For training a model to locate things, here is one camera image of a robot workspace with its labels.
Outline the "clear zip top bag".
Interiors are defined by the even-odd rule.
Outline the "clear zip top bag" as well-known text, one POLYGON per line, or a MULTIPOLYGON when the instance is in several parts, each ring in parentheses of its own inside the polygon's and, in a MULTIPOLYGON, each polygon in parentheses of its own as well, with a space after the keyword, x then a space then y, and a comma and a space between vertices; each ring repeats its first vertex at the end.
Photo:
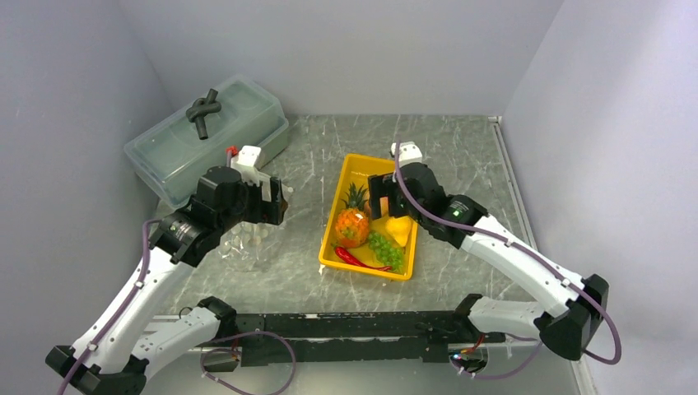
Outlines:
POLYGON ((240 222, 222 236, 216 257, 234 272, 263 272, 278 255, 286 225, 240 222))

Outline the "yellow plastic tray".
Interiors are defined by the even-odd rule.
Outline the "yellow plastic tray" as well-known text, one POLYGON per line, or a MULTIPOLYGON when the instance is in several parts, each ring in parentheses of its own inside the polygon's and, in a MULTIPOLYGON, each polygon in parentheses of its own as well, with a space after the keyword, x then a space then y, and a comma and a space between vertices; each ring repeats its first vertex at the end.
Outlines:
MULTIPOLYGON (((381 272, 348 265, 334 253, 334 248, 339 245, 337 244, 333 227, 336 223, 337 215, 344 208, 344 202, 342 200, 346 198, 346 192, 350 183, 355 183, 358 186, 363 185, 367 189, 366 197, 368 202, 365 210, 370 216, 370 232, 379 232, 394 241, 385 230, 385 223, 390 217, 388 216, 387 198, 381 198, 380 209, 371 209, 369 204, 370 195, 368 189, 368 178, 370 176, 377 174, 392 174, 392 171, 393 162, 390 160, 374 158, 371 156, 362 156, 358 154, 349 154, 345 157, 342 165, 342 171, 339 176, 339 181, 337 183, 335 197, 333 199, 333 204, 328 217, 328 223, 319 250, 319 262, 321 265, 352 272, 359 272, 371 276, 383 277, 385 279, 395 281, 407 281, 412 277, 417 239, 417 224, 414 220, 412 220, 412 232, 409 235, 407 245, 403 248, 404 266, 401 273, 381 272)), ((360 247, 347 250, 352 255, 360 259, 363 263, 373 267, 380 267, 380 265, 375 261, 374 255, 368 247, 367 240, 360 247)))

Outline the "toy pineapple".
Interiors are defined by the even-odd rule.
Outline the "toy pineapple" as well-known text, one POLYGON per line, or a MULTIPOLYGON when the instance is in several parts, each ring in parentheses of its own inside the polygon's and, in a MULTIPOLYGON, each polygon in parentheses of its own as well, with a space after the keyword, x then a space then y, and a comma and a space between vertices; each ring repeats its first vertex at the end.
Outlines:
POLYGON ((370 233, 370 216, 366 213, 367 189, 350 183, 346 192, 344 208, 337 215, 334 234, 337 244, 345 249, 363 245, 370 233))

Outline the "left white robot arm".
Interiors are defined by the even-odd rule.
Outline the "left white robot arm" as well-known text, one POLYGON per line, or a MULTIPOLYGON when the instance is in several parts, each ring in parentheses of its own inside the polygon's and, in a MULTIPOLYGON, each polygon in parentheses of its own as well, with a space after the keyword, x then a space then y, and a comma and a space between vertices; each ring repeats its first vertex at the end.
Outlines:
POLYGON ((241 222, 280 225, 288 207, 279 178, 249 167, 211 167, 188 202, 142 226, 142 257, 97 321, 70 346, 55 346, 46 364, 83 394, 139 394, 147 381, 188 349, 224 346, 239 328, 237 312, 209 296, 169 329, 143 337, 160 304, 191 275, 221 237, 241 222))

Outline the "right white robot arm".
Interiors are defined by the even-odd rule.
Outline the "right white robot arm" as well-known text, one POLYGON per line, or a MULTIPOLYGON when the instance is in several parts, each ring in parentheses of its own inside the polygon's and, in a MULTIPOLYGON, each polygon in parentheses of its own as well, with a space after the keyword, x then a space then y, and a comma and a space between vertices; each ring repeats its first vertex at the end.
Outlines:
POLYGON ((370 205, 388 201, 392 218, 407 216, 434 239, 492 265, 532 297, 531 302, 471 294, 456 308, 454 332, 465 342, 501 332, 539 340, 567 360, 579 360, 607 319, 610 286, 554 263, 511 234, 488 210, 463 194, 447 194, 421 163, 368 178, 370 205))

